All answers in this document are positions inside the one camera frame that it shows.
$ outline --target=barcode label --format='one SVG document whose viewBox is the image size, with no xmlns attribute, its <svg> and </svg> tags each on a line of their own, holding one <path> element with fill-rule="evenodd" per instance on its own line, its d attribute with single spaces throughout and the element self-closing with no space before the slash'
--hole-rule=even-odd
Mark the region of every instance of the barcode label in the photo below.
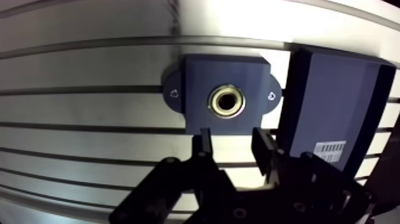
<svg viewBox="0 0 400 224">
<path fill-rule="evenodd" d="M 337 142 L 317 142 L 314 154 L 328 163 L 335 163 L 340 160 L 346 141 Z"/>
</svg>

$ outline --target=metal bushing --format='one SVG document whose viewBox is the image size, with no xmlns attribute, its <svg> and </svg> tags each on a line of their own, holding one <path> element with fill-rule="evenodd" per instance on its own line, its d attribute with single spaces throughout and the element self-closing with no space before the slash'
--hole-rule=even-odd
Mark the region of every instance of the metal bushing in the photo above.
<svg viewBox="0 0 400 224">
<path fill-rule="evenodd" d="M 245 108 L 246 100 L 242 91 L 234 85 L 221 85 L 208 98 L 208 108 L 222 119 L 231 119 Z"/>
</svg>

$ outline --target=white label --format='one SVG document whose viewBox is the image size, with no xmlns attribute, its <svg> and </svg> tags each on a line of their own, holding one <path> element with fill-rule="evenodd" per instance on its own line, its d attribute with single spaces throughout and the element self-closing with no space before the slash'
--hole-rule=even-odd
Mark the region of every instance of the white label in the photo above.
<svg viewBox="0 0 400 224">
<path fill-rule="evenodd" d="M 335 163 L 340 160 L 346 141 L 337 142 L 317 142 L 314 154 L 328 163 Z"/>
</svg>

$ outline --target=small symbol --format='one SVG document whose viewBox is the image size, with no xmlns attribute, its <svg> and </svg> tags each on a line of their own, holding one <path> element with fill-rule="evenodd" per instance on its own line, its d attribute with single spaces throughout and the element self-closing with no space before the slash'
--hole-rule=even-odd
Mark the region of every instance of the small symbol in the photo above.
<svg viewBox="0 0 400 224">
<path fill-rule="evenodd" d="M 170 92 L 170 97 L 172 97 L 172 98 L 178 98 L 178 97 L 179 97 L 178 90 L 177 90 L 177 89 L 172 90 L 172 91 Z"/>
<path fill-rule="evenodd" d="M 270 92 L 270 94 L 268 95 L 268 99 L 274 100 L 275 98 L 276 98 L 276 95 L 273 92 Z"/>
</svg>

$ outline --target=dark blue bracket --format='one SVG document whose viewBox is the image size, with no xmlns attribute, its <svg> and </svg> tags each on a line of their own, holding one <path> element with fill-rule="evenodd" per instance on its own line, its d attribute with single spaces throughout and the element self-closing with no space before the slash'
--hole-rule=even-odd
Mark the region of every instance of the dark blue bracket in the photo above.
<svg viewBox="0 0 400 224">
<path fill-rule="evenodd" d="M 213 110 L 213 99 L 216 104 L 223 99 L 215 93 L 224 88 L 243 100 L 236 100 L 242 104 L 234 116 Z M 282 89 L 263 58 L 187 55 L 163 83 L 163 95 L 172 110 L 184 114 L 187 134 L 208 127 L 215 135 L 250 135 L 253 127 L 261 125 L 263 114 L 276 108 Z"/>
</svg>

